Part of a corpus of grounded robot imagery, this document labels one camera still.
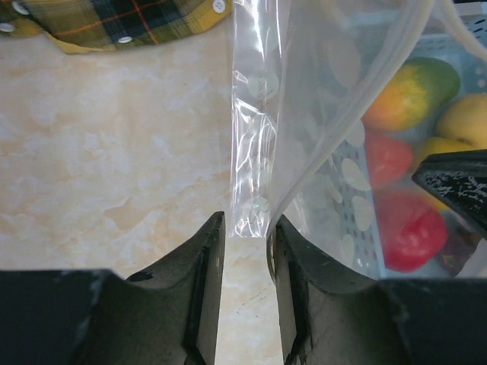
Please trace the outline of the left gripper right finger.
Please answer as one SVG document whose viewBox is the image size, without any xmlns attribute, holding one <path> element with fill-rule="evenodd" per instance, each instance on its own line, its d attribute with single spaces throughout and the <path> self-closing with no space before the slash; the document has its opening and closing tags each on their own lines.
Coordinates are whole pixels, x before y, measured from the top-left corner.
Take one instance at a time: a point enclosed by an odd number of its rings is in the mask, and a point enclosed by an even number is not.
<svg viewBox="0 0 487 365">
<path fill-rule="evenodd" d="M 486 282 L 375 281 L 288 222 L 272 236 L 286 364 L 484 364 Z"/>
</svg>

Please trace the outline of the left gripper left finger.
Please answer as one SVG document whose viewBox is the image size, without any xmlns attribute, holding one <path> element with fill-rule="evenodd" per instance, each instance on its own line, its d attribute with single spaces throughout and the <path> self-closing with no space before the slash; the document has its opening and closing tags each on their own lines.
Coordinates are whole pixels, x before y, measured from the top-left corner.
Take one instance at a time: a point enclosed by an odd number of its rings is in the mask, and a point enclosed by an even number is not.
<svg viewBox="0 0 487 365">
<path fill-rule="evenodd" d="M 214 213 L 128 278 L 108 269 L 2 271 L 3 364 L 212 364 L 225 245 Z"/>
</svg>

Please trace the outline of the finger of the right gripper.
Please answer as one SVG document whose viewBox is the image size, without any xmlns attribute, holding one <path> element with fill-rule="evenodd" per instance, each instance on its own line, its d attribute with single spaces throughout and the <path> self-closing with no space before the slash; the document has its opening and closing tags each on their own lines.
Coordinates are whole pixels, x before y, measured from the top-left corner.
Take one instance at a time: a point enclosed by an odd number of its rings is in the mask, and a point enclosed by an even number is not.
<svg viewBox="0 0 487 365">
<path fill-rule="evenodd" d="M 424 161 L 412 181 L 486 237 L 486 150 L 459 153 L 445 163 Z"/>
</svg>

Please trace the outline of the small yellow fruit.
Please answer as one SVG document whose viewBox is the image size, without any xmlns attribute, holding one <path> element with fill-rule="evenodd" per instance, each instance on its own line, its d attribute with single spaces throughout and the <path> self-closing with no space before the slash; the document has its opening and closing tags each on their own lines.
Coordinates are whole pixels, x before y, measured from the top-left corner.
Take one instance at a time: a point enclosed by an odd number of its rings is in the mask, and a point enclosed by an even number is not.
<svg viewBox="0 0 487 365">
<path fill-rule="evenodd" d="M 436 132 L 444 138 L 486 149 L 486 94 L 467 94 L 443 112 Z"/>
</svg>

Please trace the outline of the red wax apple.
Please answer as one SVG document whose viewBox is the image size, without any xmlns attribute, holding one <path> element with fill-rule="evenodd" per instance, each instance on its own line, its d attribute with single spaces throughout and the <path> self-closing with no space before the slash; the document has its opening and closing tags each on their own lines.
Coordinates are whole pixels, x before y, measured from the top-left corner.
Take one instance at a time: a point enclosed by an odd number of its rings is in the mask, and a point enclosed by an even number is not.
<svg viewBox="0 0 487 365">
<path fill-rule="evenodd" d="M 412 166 L 412 148 L 404 141 L 389 135 L 366 130 L 364 149 L 374 191 L 398 182 Z"/>
</svg>

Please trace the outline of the clear zip top bag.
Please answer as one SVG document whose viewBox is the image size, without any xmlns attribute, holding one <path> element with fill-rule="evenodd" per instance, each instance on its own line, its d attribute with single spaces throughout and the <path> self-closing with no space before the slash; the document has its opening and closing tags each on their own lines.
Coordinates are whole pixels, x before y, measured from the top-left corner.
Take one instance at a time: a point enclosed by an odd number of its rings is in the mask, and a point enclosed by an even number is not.
<svg viewBox="0 0 487 365">
<path fill-rule="evenodd" d="M 265 240 L 285 214 L 344 264 L 326 170 L 431 30 L 486 63 L 485 2 L 234 3 L 230 236 Z"/>
</svg>

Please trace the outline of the light blue plastic basket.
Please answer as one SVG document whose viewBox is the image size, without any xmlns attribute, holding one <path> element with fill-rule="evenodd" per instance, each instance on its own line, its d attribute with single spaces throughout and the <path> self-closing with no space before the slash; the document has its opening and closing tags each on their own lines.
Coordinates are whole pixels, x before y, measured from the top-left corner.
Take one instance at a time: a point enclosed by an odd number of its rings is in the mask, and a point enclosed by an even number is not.
<svg viewBox="0 0 487 365">
<path fill-rule="evenodd" d="M 455 100 L 467 94 L 486 94 L 486 63 L 468 53 L 453 37 L 439 30 L 428 31 L 420 38 L 409 59 L 418 57 L 431 57 L 450 63 L 460 75 L 460 90 L 457 95 L 423 122 L 402 132 L 369 129 L 360 122 L 333 153 L 331 166 L 326 170 L 329 186 L 338 197 L 334 208 L 341 220 L 342 242 L 336 250 L 337 258 L 354 271 L 373 279 L 451 277 L 437 263 L 435 256 L 438 253 L 421 268 L 410 273 L 386 268 L 377 227 L 374 197 L 388 189 L 409 189 L 424 195 L 442 215 L 447 225 L 448 236 L 450 230 L 456 226 L 477 233 L 444 203 L 418 187 L 412 181 L 410 168 L 401 180 L 391 186 L 377 191 L 371 187 L 364 149 L 366 130 L 404 141 L 413 152 L 413 148 L 427 138 L 441 137 L 436 132 L 437 122 Z M 455 277 L 477 275 L 485 265 L 486 241 L 481 238 L 476 251 Z"/>
</svg>

